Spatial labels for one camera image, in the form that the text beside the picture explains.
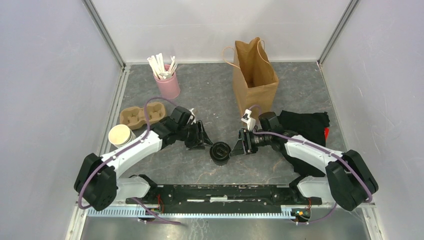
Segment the black paper coffee cup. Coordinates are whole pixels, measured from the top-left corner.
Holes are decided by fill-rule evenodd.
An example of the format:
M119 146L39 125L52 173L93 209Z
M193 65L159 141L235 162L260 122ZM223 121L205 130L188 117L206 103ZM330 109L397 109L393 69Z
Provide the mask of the black paper coffee cup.
M217 166L224 166L228 163L229 159L225 158L225 159L215 159L213 158L212 161L217 165Z

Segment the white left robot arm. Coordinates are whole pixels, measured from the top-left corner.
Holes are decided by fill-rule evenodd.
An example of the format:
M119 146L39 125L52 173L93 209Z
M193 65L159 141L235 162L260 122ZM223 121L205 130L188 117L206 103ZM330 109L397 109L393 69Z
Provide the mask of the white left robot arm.
M147 177L120 177L136 163L177 141L184 142L189 150L213 145L203 122L197 120L192 111L177 106L169 116L149 125L143 135L124 146L100 156L88 154L73 186L78 193L79 208L102 211L115 200L133 197L145 204L153 203L157 190Z

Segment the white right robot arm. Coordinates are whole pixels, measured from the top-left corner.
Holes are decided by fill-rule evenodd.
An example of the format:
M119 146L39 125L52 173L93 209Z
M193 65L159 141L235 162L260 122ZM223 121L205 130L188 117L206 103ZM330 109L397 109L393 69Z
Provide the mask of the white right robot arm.
M352 149L326 147L330 126L327 112L268 111L258 119L252 114L246 109L242 115L246 127L240 129L230 156L255 154L266 146L281 153L299 175L288 191L293 203L320 198L352 211L373 200L379 185L362 156Z

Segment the black plastic cup lid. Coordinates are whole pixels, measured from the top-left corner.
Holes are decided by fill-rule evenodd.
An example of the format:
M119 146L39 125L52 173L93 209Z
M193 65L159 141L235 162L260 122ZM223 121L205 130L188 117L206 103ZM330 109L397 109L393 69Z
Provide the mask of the black plastic cup lid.
M214 143L209 149L211 159L230 159L230 146L222 141Z

